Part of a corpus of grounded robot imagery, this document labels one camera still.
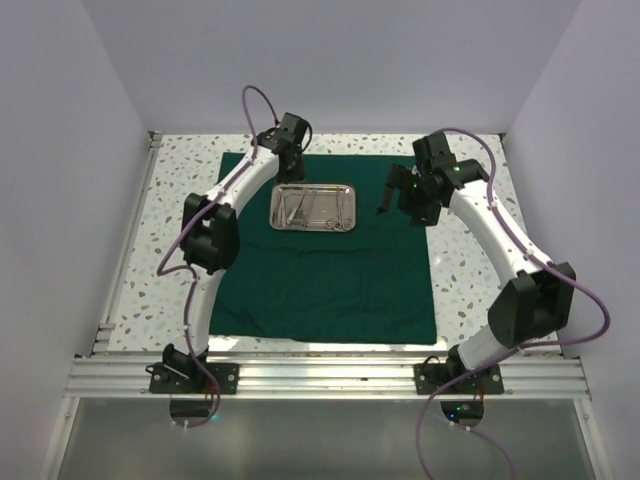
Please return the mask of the steel tweezers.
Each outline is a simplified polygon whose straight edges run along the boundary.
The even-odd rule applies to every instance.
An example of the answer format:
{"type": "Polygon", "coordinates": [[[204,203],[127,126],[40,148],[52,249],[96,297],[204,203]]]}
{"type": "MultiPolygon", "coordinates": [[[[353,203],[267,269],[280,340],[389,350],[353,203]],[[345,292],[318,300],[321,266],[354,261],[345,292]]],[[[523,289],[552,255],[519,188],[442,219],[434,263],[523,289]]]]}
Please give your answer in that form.
{"type": "Polygon", "coordinates": [[[281,204],[281,225],[288,226],[294,219],[304,195],[300,192],[285,192],[281,204]]]}

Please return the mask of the stainless steel instrument tray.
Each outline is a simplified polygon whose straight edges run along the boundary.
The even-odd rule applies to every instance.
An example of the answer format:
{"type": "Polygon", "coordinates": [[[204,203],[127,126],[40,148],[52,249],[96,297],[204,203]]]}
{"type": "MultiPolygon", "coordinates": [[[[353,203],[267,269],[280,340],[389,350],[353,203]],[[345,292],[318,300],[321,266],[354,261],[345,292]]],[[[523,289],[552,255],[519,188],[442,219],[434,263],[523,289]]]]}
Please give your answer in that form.
{"type": "Polygon", "coordinates": [[[273,187],[271,193],[269,224],[278,231],[300,231],[315,233],[346,233],[352,231],[357,225],[357,195],[353,186],[347,184],[326,184],[326,183],[296,183],[278,184],[273,187]],[[346,231],[332,231],[325,227],[325,220],[328,218],[328,202],[333,198],[335,190],[338,188],[348,188],[349,195],[345,199],[345,213],[351,220],[351,227],[346,231]],[[300,192],[304,194],[307,189],[314,189],[316,197],[313,204],[311,216],[304,229],[300,229],[293,222],[288,226],[281,225],[281,204],[285,192],[300,192]]]}

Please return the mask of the steel surgical scissors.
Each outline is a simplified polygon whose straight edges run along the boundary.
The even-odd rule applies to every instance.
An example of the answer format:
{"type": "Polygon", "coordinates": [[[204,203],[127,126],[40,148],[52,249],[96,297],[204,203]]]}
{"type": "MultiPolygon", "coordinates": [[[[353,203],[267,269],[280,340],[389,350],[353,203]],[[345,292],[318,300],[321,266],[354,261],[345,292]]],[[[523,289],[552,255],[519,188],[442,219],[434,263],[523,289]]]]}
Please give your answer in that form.
{"type": "Polygon", "coordinates": [[[328,218],[325,220],[325,227],[332,231],[341,231],[343,226],[343,196],[344,190],[338,187],[333,194],[333,198],[328,202],[328,218]]]}

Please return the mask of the steel ring-handled clamp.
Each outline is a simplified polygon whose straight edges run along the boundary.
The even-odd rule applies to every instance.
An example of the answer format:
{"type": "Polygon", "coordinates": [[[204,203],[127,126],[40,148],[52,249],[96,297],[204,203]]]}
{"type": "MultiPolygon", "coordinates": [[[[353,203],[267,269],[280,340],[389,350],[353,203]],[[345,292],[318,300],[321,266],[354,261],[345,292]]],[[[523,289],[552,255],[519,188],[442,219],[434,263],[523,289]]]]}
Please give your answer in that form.
{"type": "Polygon", "coordinates": [[[349,195],[348,188],[339,188],[336,193],[336,220],[334,228],[337,231],[346,231],[351,227],[351,220],[345,213],[345,199],[349,195]]]}

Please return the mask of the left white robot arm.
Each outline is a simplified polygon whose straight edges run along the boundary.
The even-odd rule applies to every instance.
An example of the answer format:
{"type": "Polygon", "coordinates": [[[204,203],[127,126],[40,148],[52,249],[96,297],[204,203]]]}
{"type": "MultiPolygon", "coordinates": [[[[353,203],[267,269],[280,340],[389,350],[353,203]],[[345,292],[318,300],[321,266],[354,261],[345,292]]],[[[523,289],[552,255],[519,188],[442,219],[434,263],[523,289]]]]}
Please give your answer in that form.
{"type": "Polygon", "coordinates": [[[310,123],[286,113],[275,126],[258,134],[253,147],[209,191],[190,194],[183,207],[182,227],[166,256],[183,252],[182,265],[169,268],[163,258],[156,274],[185,269],[192,275],[179,344],[163,351],[163,367],[185,392],[193,393],[215,383],[206,367],[209,321],[217,290],[225,272],[240,251],[238,220],[243,208],[272,179],[302,181],[302,142],[312,134],[310,123]]]}

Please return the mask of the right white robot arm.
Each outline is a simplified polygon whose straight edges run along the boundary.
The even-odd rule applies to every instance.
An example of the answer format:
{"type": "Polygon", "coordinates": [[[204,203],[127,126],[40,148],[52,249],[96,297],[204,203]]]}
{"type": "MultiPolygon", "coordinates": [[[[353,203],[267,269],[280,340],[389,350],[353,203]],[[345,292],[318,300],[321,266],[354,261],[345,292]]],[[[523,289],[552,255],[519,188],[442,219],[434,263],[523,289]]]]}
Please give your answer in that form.
{"type": "Polygon", "coordinates": [[[422,366],[427,380],[464,393],[489,373],[490,361],[567,325],[575,271],[552,261],[508,215],[494,189],[494,166],[457,160],[443,131],[412,147],[414,167],[390,167],[378,213],[395,205],[412,225],[434,226],[448,209],[470,230],[500,281],[486,325],[453,346],[445,362],[422,366]]]}

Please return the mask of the green surgical drape cloth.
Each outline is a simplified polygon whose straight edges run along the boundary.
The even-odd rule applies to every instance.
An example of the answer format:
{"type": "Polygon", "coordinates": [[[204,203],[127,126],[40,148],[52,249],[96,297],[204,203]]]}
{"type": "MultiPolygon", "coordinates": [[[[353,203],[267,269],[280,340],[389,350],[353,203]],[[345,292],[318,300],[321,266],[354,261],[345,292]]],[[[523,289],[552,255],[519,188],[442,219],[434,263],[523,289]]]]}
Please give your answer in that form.
{"type": "Polygon", "coordinates": [[[212,335],[301,342],[423,344],[437,341],[427,235],[393,208],[377,214],[394,164],[408,156],[309,155],[307,180],[348,184],[356,225],[348,233],[289,232],[268,220],[274,184],[242,210],[240,252],[224,274],[212,335]]]}

